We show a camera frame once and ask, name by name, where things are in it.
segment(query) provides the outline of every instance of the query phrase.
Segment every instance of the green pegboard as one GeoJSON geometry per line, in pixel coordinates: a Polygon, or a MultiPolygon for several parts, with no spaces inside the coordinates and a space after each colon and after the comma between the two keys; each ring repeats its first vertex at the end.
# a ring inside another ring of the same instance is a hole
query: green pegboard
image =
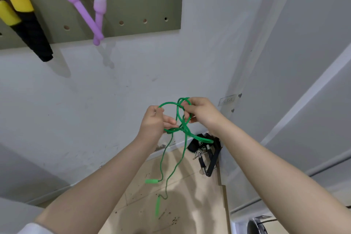
{"type": "MultiPolygon", "coordinates": [[[[50,43],[82,41],[93,33],[67,0],[31,0],[50,43]]],[[[93,0],[81,0],[94,18],[93,0]]],[[[105,37],[180,29],[182,0],[107,0],[103,34],[105,37]]],[[[0,49],[26,46],[0,20],[0,49]]]]}

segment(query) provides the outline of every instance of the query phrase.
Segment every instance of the forearm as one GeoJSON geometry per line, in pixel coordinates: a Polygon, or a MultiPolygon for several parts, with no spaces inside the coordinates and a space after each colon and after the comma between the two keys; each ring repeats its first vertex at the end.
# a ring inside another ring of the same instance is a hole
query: forearm
{"type": "Polygon", "coordinates": [[[217,134],[289,233],[349,233],[351,213],[313,179],[229,120],[220,124],[217,134]]]}
{"type": "Polygon", "coordinates": [[[96,234],[150,155],[138,137],[103,167],[59,196],[35,220],[56,234],[96,234]]]}

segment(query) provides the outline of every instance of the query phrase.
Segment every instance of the left hand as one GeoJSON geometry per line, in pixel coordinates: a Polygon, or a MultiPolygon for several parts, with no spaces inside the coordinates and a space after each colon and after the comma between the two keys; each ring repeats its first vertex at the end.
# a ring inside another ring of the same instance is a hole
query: left hand
{"type": "Polygon", "coordinates": [[[173,117],[166,116],[163,112],[164,109],[159,108],[157,105],[149,106],[141,121],[137,137],[156,146],[161,135],[164,133],[164,129],[179,127],[173,117]]]}

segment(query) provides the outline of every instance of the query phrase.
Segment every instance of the purple jump rope handle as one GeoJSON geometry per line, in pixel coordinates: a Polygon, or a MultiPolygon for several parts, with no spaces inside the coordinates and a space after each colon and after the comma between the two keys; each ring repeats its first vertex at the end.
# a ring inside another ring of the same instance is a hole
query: purple jump rope handle
{"type": "MultiPolygon", "coordinates": [[[[107,10],[107,1],[106,0],[94,0],[94,10],[95,10],[95,23],[102,31],[103,29],[103,15],[106,13],[107,10]]],[[[100,45],[99,38],[94,35],[93,40],[94,45],[100,45]]]]}
{"type": "Polygon", "coordinates": [[[83,6],[82,2],[80,0],[68,0],[68,1],[71,2],[76,7],[78,12],[81,14],[83,19],[85,20],[85,22],[88,24],[90,29],[93,31],[94,35],[99,40],[103,40],[103,38],[104,38],[103,37],[103,33],[98,28],[98,26],[94,22],[93,18],[89,15],[88,11],[85,9],[85,7],[83,6]]]}

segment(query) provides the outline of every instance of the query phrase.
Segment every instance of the right hand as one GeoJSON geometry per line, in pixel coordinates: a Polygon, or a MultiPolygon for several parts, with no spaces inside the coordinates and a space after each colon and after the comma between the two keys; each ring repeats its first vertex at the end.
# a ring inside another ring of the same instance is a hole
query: right hand
{"type": "Polygon", "coordinates": [[[182,106],[185,109],[185,120],[188,120],[191,113],[192,118],[189,123],[200,122],[211,134],[217,136],[218,126],[226,120],[226,117],[207,98],[191,97],[188,100],[192,105],[189,105],[186,101],[182,102],[182,106]]]}

